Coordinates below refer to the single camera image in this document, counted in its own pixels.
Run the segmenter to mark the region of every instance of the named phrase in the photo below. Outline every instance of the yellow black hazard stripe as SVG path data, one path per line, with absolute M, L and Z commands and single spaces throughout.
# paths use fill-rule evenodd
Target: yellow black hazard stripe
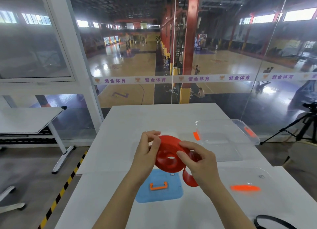
M 68 180 L 66 181 L 65 185 L 63 186 L 61 192 L 58 194 L 57 198 L 55 199 L 55 201 L 53 202 L 51 208 L 49 209 L 49 211 L 46 213 L 46 216 L 44 217 L 44 219 L 42 220 L 41 224 L 39 225 L 39 227 L 37 229 L 43 229 L 47 223 L 47 220 L 50 218 L 50 216 L 52 215 L 56 205 L 58 204 L 58 202 L 61 200 L 61 197 L 64 195 L 67 187 L 69 186 L 70 182 L 72 181 L 72 179 L 74 178 L 74 176 L 76 175 L 76 172 L 78 170 L 78 168 L 80 167 L 82 161 L 84 160 L 85 156 L 87 154 L 87 151 L 85 151 L 84 155 L 82 155 L 80 161 L 78 162 L 77 166 L 75 167 L 74 171 L 72 172 L 72 174 L 70 175 L 70 177 L 68 178 Z

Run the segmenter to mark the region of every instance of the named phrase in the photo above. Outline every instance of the hand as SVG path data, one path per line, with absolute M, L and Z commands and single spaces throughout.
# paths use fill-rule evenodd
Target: hand
M 179 145 L 194 150 L 201 156 L 202 160 L 194 162 L 185 152 L 176 152 L 177 156 L 191 170 L 198 185 L 209 196 L 212 189 L 221 183 L 215 154 L 194 142 L 181 141 Z
M 161 145 L 161 139 L 158 137 L 160 134 L 160 131 L 152 130 L 143 132 L 141 135 L 132 166 L 129 170 L 129 175 L 139 186 L 144 183 L 154 167 L 156 154 Z

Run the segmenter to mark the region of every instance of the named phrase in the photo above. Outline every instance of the clear plastic container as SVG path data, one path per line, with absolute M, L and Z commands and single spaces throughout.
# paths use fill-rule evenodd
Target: clear plastic container
M 258 145 L 260 139 L 241 120 L 196 121 L 198 143 L 216 155 L 217 161 L 243 160 L 238 144 Z

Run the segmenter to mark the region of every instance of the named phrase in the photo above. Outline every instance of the red tape roll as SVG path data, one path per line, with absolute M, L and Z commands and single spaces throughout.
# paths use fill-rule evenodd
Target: red tape roll
M 181 161 L 181 159 L 177 156 L 177 151 L 185 152 L 193 161 L 197 162 L 201 160 L 199 154 L 195 151 L 190 151 L 187 148 L 181 147 L 179 145 L 180 139 L 170 136 L 170 135 L 161 135 L 161 145 L 158 149 L 158 153 L 156 155 L 155 165 L 161 169 L 162 171 L 169 173 L 176 173 L 183 170 L 183 180 L 190 187 L 197 187 L 198 184 L 186 170 L 186 165 Z

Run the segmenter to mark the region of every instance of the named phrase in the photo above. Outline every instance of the caster wheel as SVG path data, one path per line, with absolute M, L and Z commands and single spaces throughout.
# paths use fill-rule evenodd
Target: caster wheel
M 14 187 L 9 193 L 14 193 L 16 191 L 16 187 Z
M 18 208 L 18 210 L 19 210 L 19 211 L 23 211 L 25 208 L 26 208 L 26 204 L 24 204 L 24 206 L 23 206 L 23 207 Z

